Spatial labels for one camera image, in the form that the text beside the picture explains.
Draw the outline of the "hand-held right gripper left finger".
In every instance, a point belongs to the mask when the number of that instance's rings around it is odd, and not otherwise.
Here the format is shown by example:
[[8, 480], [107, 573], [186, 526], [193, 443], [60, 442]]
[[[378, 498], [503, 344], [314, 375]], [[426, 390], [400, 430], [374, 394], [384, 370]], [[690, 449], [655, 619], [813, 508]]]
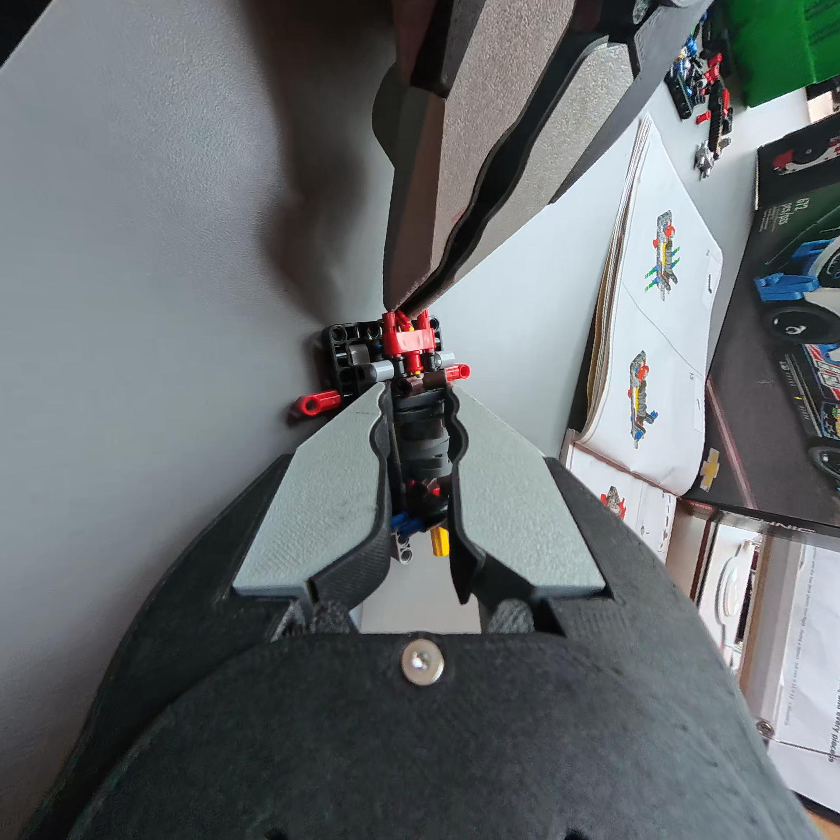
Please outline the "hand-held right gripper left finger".
[[237, 594], [360, 604], [383, 582], [390, 404], [375, 384], [297, 448], [234, 578]]

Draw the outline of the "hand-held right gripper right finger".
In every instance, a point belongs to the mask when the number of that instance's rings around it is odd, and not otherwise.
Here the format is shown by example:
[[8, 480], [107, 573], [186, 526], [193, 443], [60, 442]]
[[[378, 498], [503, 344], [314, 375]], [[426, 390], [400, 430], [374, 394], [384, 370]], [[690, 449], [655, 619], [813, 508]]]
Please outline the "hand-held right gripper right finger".
[[448, 525], [458, 593], [481, 602], [588, 597], [606, 583], [543, 452], [460, 385]]

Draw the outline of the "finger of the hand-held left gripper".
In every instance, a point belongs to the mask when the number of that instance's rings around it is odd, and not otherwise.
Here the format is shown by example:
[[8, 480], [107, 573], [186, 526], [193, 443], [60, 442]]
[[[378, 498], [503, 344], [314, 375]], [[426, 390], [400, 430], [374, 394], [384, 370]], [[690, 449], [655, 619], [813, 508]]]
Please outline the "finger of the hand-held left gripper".
[[446, 258], [420, 290], [427, 308], [539, 214], [558, 192], [634, 81], [625, 43], [586, 43], [560, 79], [540, 83], [524, 117], [490, 162], [475, 205], [457, 225]]
[[576, 2], [391, 2], [395, 64], [382, 80], [393, 165], [385, 309], [419, 309], [492, 155], [521, 120]]

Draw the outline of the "black lego frame assembly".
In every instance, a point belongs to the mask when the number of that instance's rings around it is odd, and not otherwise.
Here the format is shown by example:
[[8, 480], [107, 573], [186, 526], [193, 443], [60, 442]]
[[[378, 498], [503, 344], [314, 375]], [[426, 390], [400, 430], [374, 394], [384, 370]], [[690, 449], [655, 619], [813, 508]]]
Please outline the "black lego frame assembly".
[[470, 368], [445, 351], [439, 322], [427, 310], [330, 325], [317, 356], [329, 386], [300, 396], [290, 406], [292, 421], [337, 413], [374, 385], [391, 394], [392, 557], [408, 564], [413, 536], [446, 527], [452, 462], [445, 398]]

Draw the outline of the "pile of loose lego parts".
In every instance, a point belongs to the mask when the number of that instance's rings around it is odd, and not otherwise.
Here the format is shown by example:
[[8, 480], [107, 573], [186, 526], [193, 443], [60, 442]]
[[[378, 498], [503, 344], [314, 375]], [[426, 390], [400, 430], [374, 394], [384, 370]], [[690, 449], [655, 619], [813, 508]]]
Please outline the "pile of loose lego parts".
[[732, 141], [733, 106], [723, 77], [725, 33], [713, 22], [711, 7], [700, 17], [664, 82], [681, 121], [705, 125], [707, 137], [694, 155], [694, 168], [707, 179]]

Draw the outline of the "lego instruction booklet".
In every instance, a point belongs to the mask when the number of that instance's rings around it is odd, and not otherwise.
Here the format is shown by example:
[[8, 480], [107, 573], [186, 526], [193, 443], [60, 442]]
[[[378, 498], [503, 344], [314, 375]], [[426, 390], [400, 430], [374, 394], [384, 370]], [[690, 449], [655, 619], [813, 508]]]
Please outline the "lego instruction booklet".
[[563, 465], [662, 561], [706, 439], [722, 252], [640, 118], [595, 307], [581, 431]]

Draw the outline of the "green plastic bin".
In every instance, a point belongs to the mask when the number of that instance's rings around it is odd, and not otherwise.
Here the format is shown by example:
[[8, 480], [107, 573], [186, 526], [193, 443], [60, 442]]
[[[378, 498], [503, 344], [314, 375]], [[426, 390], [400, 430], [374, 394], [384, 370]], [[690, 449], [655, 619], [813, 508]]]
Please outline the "green plastic bin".
[[838, 76], [838, 1], [727, 1], [721, 10], [747, 107]]

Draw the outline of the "black printed car box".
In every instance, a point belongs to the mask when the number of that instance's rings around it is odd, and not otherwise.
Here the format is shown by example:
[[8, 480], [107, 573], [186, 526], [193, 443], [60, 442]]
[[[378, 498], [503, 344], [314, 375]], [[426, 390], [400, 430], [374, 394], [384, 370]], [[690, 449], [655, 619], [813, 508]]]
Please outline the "black printed car box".
[[839, 116], [758, 151], [758, 198], [707, 379], [688, 499], [838, 536]]

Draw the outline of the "clear holder with paper sheet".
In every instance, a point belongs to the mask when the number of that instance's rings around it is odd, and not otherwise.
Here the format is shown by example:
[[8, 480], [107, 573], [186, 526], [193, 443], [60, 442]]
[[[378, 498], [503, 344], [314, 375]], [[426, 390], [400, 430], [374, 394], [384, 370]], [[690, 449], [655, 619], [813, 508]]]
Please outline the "clear holder with paper sheet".
[[838, 823], [838, 552], [769, 538], [759, 554], [740, 685], [786, 785]]

